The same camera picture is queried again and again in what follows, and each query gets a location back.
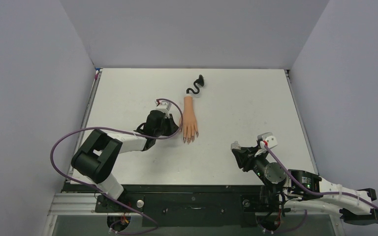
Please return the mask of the clear nail polish bottle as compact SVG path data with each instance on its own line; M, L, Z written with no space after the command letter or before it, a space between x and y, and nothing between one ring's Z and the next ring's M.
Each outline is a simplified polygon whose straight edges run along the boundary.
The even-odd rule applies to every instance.
M241 146L239 145L239 143L237 141L233 142L231 145L230 145L230 149L233 150L233 149L236 149L236 150L240 150L241 149Z

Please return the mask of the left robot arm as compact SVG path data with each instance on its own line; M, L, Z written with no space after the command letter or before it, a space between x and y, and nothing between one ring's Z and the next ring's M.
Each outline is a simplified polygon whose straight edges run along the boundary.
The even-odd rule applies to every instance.
M171 114L152 110L146 121L130 134L93 130L74 154L71 164L109 196L108 205L114 211L122 211L127 205L127 197L123 195L125 189L112 174L119 154L146 151L157 138L172 136L178 130Z

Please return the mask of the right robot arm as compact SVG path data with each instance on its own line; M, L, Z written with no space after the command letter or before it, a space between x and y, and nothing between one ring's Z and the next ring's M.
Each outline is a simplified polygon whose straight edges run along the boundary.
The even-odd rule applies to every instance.
M317 174L287 169L278 162L269 162L268 151L260 146L241 147L234 142L231 152L243 172L253 172L264 184L266 192L258 196L264 210L321 210L347 224L378 224L378 209L373 205L377 196L372 188L348 189Z

